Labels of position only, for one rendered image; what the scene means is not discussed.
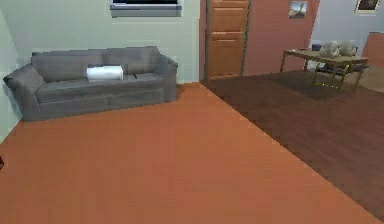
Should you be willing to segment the dark framed picture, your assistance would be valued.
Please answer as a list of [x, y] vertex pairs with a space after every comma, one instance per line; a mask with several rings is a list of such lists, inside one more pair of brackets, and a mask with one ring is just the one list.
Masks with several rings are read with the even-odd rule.
[[355, 12], [362, 14], [374, 14], [379, 6], [380, 0], [357, 0]]

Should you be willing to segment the small framed picture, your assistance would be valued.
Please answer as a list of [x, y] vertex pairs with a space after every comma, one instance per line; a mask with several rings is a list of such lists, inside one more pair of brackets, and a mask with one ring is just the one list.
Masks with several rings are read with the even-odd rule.
[[290, 19], [304, 18], [307, 12], [307, 1], [292, 1], [288, 12]]

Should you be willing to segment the orange wooden door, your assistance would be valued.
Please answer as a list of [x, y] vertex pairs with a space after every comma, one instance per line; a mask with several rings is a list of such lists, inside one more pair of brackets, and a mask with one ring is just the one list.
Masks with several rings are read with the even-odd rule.
[[242, 71], [249, 0], [209, 0], [206, 77], [239, 76]]

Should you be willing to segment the wooden table with yellow legs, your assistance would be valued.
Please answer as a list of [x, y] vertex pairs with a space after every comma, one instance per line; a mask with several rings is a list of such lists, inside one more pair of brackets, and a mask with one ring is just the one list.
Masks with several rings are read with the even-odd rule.
[[294, 56], [304, 60], [303, 70], [307, 71], [309, 61], [315, 61], [316, 66], [314, 74], [312, 76], [311, 84], [318, 85], [316, 81], [318, 73], [331, 74], [332, 77], [340, 76], [341, 80], [339, 85], [336, 87], [337, 91], [340, 92], [345, 80], [345, 76], [349, 73], [358, 73], [355, 81], [355, 87], [359, 85], [360, 79], [365, 69], [369, 67], [368, 58], [357, 57], [357, 56], [337, 56], [334, 58], [326, 58], [320, 55], [319, 51], [313, 51], [310, 49], [291, 49], [284, 50], [282, 53], [282, 60], [280, 64], [280, 73], [283, 72], [285, 61], [287, 56]]

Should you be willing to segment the white pillow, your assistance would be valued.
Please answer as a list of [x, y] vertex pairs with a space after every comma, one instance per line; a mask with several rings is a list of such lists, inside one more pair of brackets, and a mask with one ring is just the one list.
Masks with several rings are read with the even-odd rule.
[[86, 77], [89, 81], [122, 80], [123, 68], [121, 66], [101, 66], [86, 69]]

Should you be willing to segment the pale grey lumpy object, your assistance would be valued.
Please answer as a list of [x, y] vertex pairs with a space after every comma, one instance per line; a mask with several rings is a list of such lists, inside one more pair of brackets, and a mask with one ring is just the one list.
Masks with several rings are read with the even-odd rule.
[[354, 56], [356, 54], [356, 46], [351, 40], [343, 40], [339, 42], [339, 54], [341, 56]]

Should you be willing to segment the grey sofa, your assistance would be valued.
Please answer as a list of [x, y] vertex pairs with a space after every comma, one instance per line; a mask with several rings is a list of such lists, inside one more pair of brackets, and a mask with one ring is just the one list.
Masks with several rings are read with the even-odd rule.
[[[123, 76], [92, 82], [92, 67], [118, 66]], [[34, 52], [3, 78], [24, 121], [48, 120], [172, 102], [178, 63], [155, 46]]]

